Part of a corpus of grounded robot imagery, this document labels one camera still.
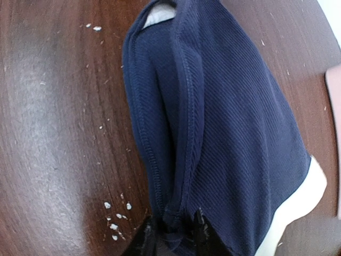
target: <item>dark brown surface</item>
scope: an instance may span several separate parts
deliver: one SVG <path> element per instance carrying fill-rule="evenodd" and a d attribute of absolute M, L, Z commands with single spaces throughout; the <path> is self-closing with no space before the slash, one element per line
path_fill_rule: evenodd
<path fill-rule="evenodd" d="M 142 222 L 147 179 L 131 132 L 121 46 L 147 2 L 0 0 L 1 256 L 116 256 Z M 341 53 L 327 20 L 313 0 L 224 4 L 259 47 L 328 177 L 322 202 L 288 227 L 277 255 L 337 255 L 337 155 L 323 73 Z M 127 241 L 113 241 L 107 216 Z"/>

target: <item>white paint flecks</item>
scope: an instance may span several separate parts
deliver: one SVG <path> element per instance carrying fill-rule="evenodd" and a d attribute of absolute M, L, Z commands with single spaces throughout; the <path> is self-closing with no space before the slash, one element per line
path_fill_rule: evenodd
<path fill-rule="evenodd" d="M 105 206 L 106 209 L 110 209 L 111 208 L 111 204 L 109 204 L 108 202 L 105 202 L 104 206 Z"/>
<path fill-rule="evenodd" d="M 101 31 L 101 30 L 102 30 L 102 27 L 96 26 L 96 27 L 93 28 L 93 30 L 95 30 L 95 31 L 98 32 L 98 31 Z"/>
<path fill-rule="evenodd" d="M 123 241 L 126 240 L 126 238 L 123 236 L 123 234 L 121 232 L 118 232 L 119 236 L 123 239 Z"/>
<path fill-rule="evenodd" d="M 130 204 L 130 202 L 127 203 L 127 210 L 131 210 L 133 207 L 132 205 Z"/>
<path fill-rule="evenodd" d="M 113 224 L 110 225 L 110 229 L 117 230 L 118 226 L 113 223 Z"/>

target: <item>wood grain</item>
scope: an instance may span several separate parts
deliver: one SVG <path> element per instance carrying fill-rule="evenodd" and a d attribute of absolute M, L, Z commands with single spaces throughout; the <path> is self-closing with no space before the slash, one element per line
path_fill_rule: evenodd
<path fill-rule="evenodd" d="M 147 2 L 0 0 L 1 256 L 120 255 L 149 213 L 121 70 L 123 39 Z M 337 255 L 337 155 L 323 73 L 341 53 L 327 20 L 315 0 L 223 3 L 259 47 L 328 177 L 322 202 L 288 227 L 277 255 Z"/>

